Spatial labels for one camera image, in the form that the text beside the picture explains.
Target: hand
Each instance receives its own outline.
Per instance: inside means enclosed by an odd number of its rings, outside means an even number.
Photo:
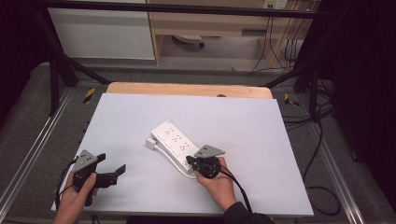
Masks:
[[[220,165],[227,167],[223,157],[219,157]],[[225,212],[231,205],[236,203],[233,192],[233,181],[227,175],[219,173],[215,178],[208,179],[195,172],[197,181],[203,185],[212,196],[213,200]]]
[[[77,223],[87,196],[95,185],[95,182],[96,174],[92,173],[78,191],[77,187],[73,186],[73,173],[70,173],[67,177],[65,187],[73,187],[66,189],[62,194],[61,204],[59,205],[58,213],[53,223]]]

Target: hand-held controller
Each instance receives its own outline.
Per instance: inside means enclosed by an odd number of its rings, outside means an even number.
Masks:
[[[76,165],[73,167],[73,185],[81,189],[88,177],[90,177],[92,173],[95,173],[97,164],[105,159],[105,153],[95,157],[87,150],[82,150],[76,161]],[[92,193],[94,189],[105,189],[111,185],[117,185],[117,179],[120,175],[125,173],[125,169],[126,165],[124,164],[114,173],[96,174],[95,185],[87,196],[85,206],[90,206],[92,204]]]
[[[216,156],[224,153],[221,149],[205,145],[195,153],[196,158],[187,156],[186,160],[192,166],[192,170],[199,172],[208,179],[213,179],[221,169],[219,158]]]

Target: electrical outlet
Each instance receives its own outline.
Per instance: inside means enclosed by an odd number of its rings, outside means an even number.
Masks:
[[[265,0],[262,8],[285,9],[288,0]]]
[[[192,172],[186,157],[193,156],[198,147],[184,135],[171,121],[167,120],[151,131],[151,134],[160,143],[159,147],[172,158],[177,166],[186,174]]]
[[[265,0],[262,8],[273,9],[276,4],[276,0]]]
[[[288,0],[276,0],[274,9],[285,9]]]

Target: person's right hand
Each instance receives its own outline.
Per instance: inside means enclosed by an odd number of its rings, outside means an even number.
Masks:
[[[219,157],[220,165],[227,167],[223,157]],[[219,173],[215,178],[208,179],[195,171],[197,181],[203,185],[212,196],[213,200],[225,212],[231,205],[236,203],[233,192],[233,181],[227,175]]]

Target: white cabinet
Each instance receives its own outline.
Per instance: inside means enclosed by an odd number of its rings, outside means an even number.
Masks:
[[[69,57],[154,60],[147,12],[49,8],[49,14]]]

